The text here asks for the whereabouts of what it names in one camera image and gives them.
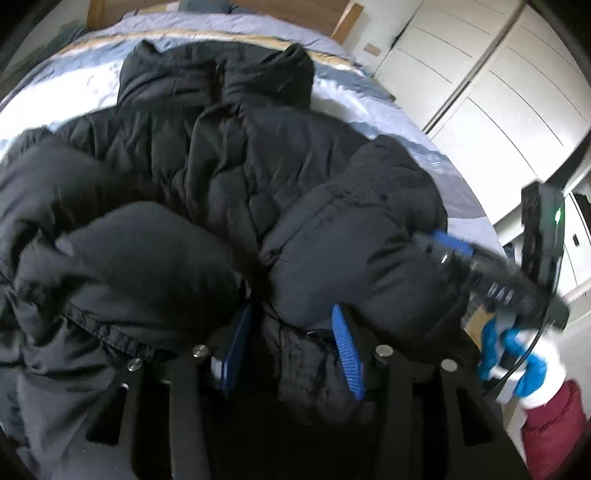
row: white glove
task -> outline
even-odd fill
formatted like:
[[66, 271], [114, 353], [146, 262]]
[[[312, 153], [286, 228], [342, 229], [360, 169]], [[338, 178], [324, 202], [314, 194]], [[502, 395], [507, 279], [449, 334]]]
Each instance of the white glove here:
[[[494, 319], [482, 331], [483, 361], [479, 373], [481, 378], [487, 376], [500, 379], [505, 376], [507, 370], [497, 365], [496, 325], [493, 322]], [[529, 348], [536, 334], [536, 330], [512, 328], [502, 335], [501, 343], [507, 352], [519, 358]], [[515, 372], [509, 379], [517, 382], [514, 394], [520, 397], [521, 406], [531, 410], [546, 405], [554, 398], [566, 380], [566, 367], [560, 361], [558, 347], [547, 333], [542, 334], [524, 363], [525, 371]]]

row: jacket sleeve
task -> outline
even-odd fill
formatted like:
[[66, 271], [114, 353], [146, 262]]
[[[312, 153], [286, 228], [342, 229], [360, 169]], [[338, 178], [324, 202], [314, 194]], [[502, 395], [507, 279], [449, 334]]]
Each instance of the jacket sleeve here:
[[581, 390], [574, 380], [566, 381], [546, 405], [527, 411], [521, 434], [534, 480], [546, 479], [562, 465], [586, 425]]

